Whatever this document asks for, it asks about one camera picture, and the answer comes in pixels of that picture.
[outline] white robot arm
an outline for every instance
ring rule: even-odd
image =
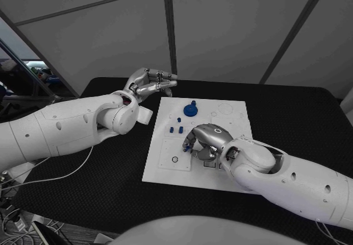
[[[203,150],[193,150],[199,140]],[[219,156],[235,185],[301,217],[353,230],[353,179],[288,154],[273,155],[266,144],[233,139],[217,125],[199,125],[183,148],[203,161]]]
[[[138,103],[155,91],[171,96],[168,87],[177,85],[175,79],[167,72],[141,68],[131,75],[124,90],[56,103],[0,124],[0,170],[89,148],[106,138],[125,134],[135,121],[148,124],[152,111]]]

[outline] blue knob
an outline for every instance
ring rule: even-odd
[[[191,117],[197,114],[197,107],[196,107],[196,101],[191,101],[191,104],[188,104],[184,107],[184,115]]]

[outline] white pegboard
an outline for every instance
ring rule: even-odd
[[[187,117],[183,108],[193,100],[196,101],[197,114]],[[213,163],[203,163],[191,158],[190,153],[183,152],[181,145],[188,132],[197,125],[207,123],[224,128],[233,138],[240,135],[252,138],[243,101],[161,98],[142,181],[255,193],[239,189],[226,172],[219,168],[217,160],[213,167]],[[194,149],[201,149],[199,143],[194,144]]]

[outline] black table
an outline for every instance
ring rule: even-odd
[[[126,78],[96,78],[82,97],[122,89]],[[353,177],[353,127],[334,97],[322,88],[180,81],[174,97],[246,102],[253,138],[292,156]],[[57,221],[112,232],[174,215],[206,215],[272,230],[308,244],[332,244],[312,221],[260,196],[141,181],[161,93],[141,103],[154,111],[150,124],[93,147],[82,169],[67,178],[26,185],[13,199],[17,208]],[[27,180],[70,173],[89,150],[52,158]],[[337,239],[351,231],[328,227]]]

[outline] table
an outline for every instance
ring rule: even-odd
[[[82,97],[124,88],[126,78],[95,78]],[[111,232],[174,215],[206,215],[252,224],[307,244],[332,244],[312,221],[260,196],[141,182],[161,93],[141,103],[154,111],[150,124],[93,147],[82,169],[67,178],[26,185],[13,199],[17,208],[57,221]],[[178,81],[174,97],[246,102],[253,138],[292,156],[353,177],[353,127],[330,92],[322,88]],[[27,180],[70,173],[89,149],[52,158]],[[330,227],[351,241],[351,231]]]

